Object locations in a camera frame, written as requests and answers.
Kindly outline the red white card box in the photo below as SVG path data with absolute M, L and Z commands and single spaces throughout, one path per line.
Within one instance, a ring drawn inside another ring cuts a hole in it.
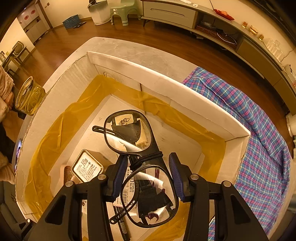
M 138 184 L 136 184 L 134 178 L 130 178 L 126 185 L 123 187 L 123 190 L 120 192 L 120 195 L 113 202 L 113 206 L 123 208 L 122 200 L 125 207 L 132 202 L 132 199 L 135 198 L 139 191 Z

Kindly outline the black frame glasses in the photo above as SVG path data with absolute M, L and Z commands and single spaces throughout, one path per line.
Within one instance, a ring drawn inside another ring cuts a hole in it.
M 118 138 L 112 130 L 111 121 L 114 117 L 126 113 L 139 114 L 149 127 L 151 144 L 147 149 L 139 152 L 127 151 L 126 147 L 130 144 L 123 144 L 124 140 Z M 92 130 L 102 133 L 106 144 L 114 152 L 127 156 L 130 163 L 130 174 L 123 181 L 121 190 L 132 177 L 139 187 L 137 195 L 132 199 L 128 207 L 125 207 L 122 200 L 122 210 L 119 214 L 111 217 L 109 222 L 113 225 L 118 223 L 124 216 L 127 216 L 138 227 L 153 228 L 172 220 L 177 214 L 179 199 L 173 186 L 172 177 L 163 160 L 163 153 L 158 148 L 151 125 L 145 115 L 132 109 L 118 111 L 106 118 L 104 126 L 93 126 Z M 160 208 L 163 209 L 160 220 L 156 223 L 148 223 L 144 216 Z

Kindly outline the square gold tin box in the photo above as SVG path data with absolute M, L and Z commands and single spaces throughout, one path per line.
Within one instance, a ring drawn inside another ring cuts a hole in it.
M 72 165 L 72 172 L 81 182 L 89 182 L 103 174 L 109 165 L 111 161 L 100 152 L 83 149 Z

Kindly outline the black marker pen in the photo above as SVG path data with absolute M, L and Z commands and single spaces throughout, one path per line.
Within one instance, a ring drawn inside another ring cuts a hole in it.
M 117 206 L 114 206 L 113 209 L 114 209 L 115 214 L 119 214 L 119 212 L 122 210 L 121 207 L 117 207 Z M 118 222 L 118 226 L 119 226 L 119 230 L 120 230 L 123 240 L 130 241 L 130 235 L 128 233 L 128 229 L 125 225 L 125 221 L 123 218 Z

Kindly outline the dark red hook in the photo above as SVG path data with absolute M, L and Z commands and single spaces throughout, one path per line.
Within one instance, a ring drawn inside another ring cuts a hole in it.
M 160 208 L 160 209 L 157 209 L 155 211 L 151 211 L 149 212 L 148 214 L 146 214 L 144 217 L 145 217 L 145 220 L 148 222 L 148 223 L 156 223 L 160 220 L 160 215 L 162 213 L 163 209 Z

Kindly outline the blue plaid cloth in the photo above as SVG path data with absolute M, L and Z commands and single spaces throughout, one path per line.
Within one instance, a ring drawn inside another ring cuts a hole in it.
M 272 237 L 295 189 L 295 162 L 267 114 L 245 93 L 197 67 L 183 84 L 231 114 L 251 133 L 235 180 L 268 237 Z

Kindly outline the white foam box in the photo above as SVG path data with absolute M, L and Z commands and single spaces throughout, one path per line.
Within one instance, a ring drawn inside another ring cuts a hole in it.
M 89 43 L 63 63 L 52 80 L 31 116 L 16 170 L 16 200 L 28 219 L 23 240 L 65 184 L 84 183 L 72 172 L 83 149 L 116 163 L 120 154 L 92 128 L 104 126 L 118 111 L 145 115 L 170 175 L 169 155 L 176 153 L 193 174 L 233 184 L 250 132 L 189 87 L 132 60 L 100 53 Z M 164 225 L 141 228 L 124 216 L 131 239 L 184 240 L 190 203 L 178 199 L 177 214 Z M 82 240 L 88 239 L 86 200 L 81 228 Z

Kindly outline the smartphone with lit screen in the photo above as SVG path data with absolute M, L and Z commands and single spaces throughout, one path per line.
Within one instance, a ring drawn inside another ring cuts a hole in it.
M 16 149 L 16 158 L 15 158 L 15 164 L 14 164 L 15 173 L 16 173 L 16 170 L 17 170 L 18 159 L 19 159 L 19 156 L 20 156 L 22 144 L 23 144 L 23 139 L 20 138 L 19 141 L 18 141 L 17 149 Z

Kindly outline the person in beige sweater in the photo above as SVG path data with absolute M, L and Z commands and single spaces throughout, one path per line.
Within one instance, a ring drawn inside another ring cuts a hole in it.
M 1 66 L 1 181 L 15 185 L 15 171 L 11 164 L 15 143 L 6 135 L 3 120 L 14 107 L 14 81 Z

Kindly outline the white air purifier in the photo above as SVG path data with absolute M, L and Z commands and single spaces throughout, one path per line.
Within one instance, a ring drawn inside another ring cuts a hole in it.
M 296 115 L 292 115 L 291 113 L 286 115 L 287 119 L 287 129 L 291 137 L 295 137 L 296 135 Z

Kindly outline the blue plastic basket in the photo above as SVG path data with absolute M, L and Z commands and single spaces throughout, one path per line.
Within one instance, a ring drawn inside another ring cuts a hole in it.
M 67 18 L 66 20 L 63 21 L 63 26 L 65 27 L 65 29 L 70 29 L 70 28 L 74 28 L 75 26 L 77 26 L 80 23 L 80 19 L 78 15 L 73 15 L 69 18 Z

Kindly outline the long grey tv cabinet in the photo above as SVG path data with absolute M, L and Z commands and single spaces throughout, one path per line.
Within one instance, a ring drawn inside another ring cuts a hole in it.
M 191 31 L 231 52 L 267 80 L 295 114 L 295 86 L 288 68 L 264 42 L 233 20 L 190 1 L 142 1 L 144 21 L 158 21 Z

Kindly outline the white trash bin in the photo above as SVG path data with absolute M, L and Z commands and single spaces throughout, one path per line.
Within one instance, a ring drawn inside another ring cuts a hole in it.
M 89 1 L 87 9 L 95 25 L 103 25 L 110 21 L 110 7 L 107 1 Z

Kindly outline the green plastic stool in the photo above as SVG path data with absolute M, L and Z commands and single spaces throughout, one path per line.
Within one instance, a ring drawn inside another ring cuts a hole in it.
M 114 3 L 110 7 L 110 21 L 114 25 L 114 16 L 119 16 L 121 18 L 122 25 L 124 27 L 128 26 L 128 15 L 136 14 L 138 20 L 141 20 L 141 15 L 134 0 L 120 1 L 120 3 Z

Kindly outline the red fruit plate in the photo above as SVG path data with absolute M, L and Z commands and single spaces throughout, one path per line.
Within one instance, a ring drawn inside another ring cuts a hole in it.
M 217 13 L 218 15 L 226 18 L 227 20 L 233 21 L 234 18 L 230 16 L 226 11 L 220 11 L 218 9 L 214 9 L 214 12 Z

